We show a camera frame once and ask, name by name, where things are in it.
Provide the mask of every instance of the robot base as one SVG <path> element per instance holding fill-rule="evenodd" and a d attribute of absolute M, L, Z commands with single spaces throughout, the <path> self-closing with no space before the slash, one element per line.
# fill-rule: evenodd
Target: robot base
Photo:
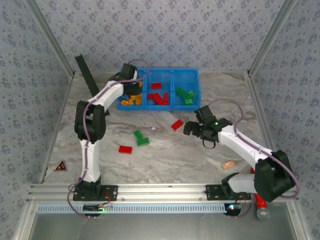
<path fill-rule="evenodd" d="M 117 200 L 117 185 L 101 185 L 101 177 L 96 182 L 82 181 L 74 189 L 73 201 L 114 202 Z"/>

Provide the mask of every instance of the green lego brick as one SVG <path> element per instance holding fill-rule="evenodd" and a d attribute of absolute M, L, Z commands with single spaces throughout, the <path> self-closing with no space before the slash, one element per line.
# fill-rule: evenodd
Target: green lego brick
<path fill-rule="evenodd" d="M 148 145 L 148 144 L 150 144 L 149 138 L 146 137 L 146 138 L 138 139 L 138 140 L 136 141 L 136 144 L 138 145 L 138 147 Z"/>
<path fill-rule="evenodd" d="M 191 98 L 185 99 L 184 102 L 185 102 L 185 105 L 192 105 L 192 104 L 194 104 L 194 102 L 192 101 Z"/>
<path fill-rule="evenodd" d="M 182 89 L 181 87 L 178 87 L 178 88 L 176 89 L 176 93 L 177 93 L 177 94 L 179 94 L 181 91 L 183 91 L 183 89 Z"/>
<path fill-rule="evenodd" d="M 182 90 L 180 93 L 179 93 L 179 96 L 180 97 L 183 97 L 184 99 L 190 99 L 191 96 L 189 93 L 187 93 L 186 91 Z"/>
<path fill-rule="evenodd" d="M 191 98 L 194 98 L 195 97 L 195 93 L 194 93 L 194 91 L 188 91 L 188 94 L 191 96 Z"/>
<path fill-rule="evenodd" d="M 135 131 L 133 134 L 135 135 L 136 139 L 143 139 L 144 138 L 144 136 L 141 134 L 141 132 L 139 130 Z"/>

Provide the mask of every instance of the red lego brick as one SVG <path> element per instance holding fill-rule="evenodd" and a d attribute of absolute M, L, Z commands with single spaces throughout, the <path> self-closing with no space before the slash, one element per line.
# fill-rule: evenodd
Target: red lego brick
<path fill-rule="evenodd" d="M 148 100 L 153 100 L 153 99 L 154 99 L 153 93 L 148 94 Z"/>
<path fill-rule="evenodd" d="M 158 104 L 158 105 L 162 105 L 162 103 L 163 103 L 163 99 L 162 99 L 162 97 L 159 95 L 159 93 L 154 93 L 153 94 L 153 100 L 155 101 L 155 103 L 156 104 Z"/>
<path fill-rule="evenodd" d="M 180 128 L 183 124 L 184 124 L 184 122 L 179 119 L 179 120 L 176 121 L 174 124 L 172 124 L 171 128 L 176 131 L 176 130 L 177 130 L 178 128 Z"/>
<path fill-rule="evenodd" d="M 163 101 L 168 102 L 168 98 L 169 98 L 169 94 L 168 92 L 165 92 L 163 96 Z"/>
<path fill-rule="evenodd" d="M 119 153 L 121 154 L 132 154 L 132 147 L 131 146 L 120 146 Z"/>
<path fill-rule="evenodd" d="M 155 82 L 155 83 L 151 83 L 151 89 L 162 89 L 162 84 L 161 82 Z"/>

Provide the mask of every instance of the blue patterned wall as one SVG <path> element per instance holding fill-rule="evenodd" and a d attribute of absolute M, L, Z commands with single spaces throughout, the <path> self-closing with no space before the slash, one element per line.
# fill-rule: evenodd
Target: blue patterned wall
<path fill-rule="evenodd" d="M 23 0 L 0 9 L 0 239 L 12 239 L 69 80 Z"/>
<path fill-rule="evenodd" d="M 37 0 L 74 70 L 248 69 L 283 0 Z"/>
<path fill-rule="evenodd" d="M 320 239 L 320 3 L 298 1 L 254 76 L 277 148 L 301 182 L 301 203 Z"/>

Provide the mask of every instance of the yellow lego brick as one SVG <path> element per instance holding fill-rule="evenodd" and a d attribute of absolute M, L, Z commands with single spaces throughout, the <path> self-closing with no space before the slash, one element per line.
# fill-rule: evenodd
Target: yellow lego brick
<path fill-rule="evenodd" d="M 135 105 L 142 105 L 142 99 L 135 100 Z"/>

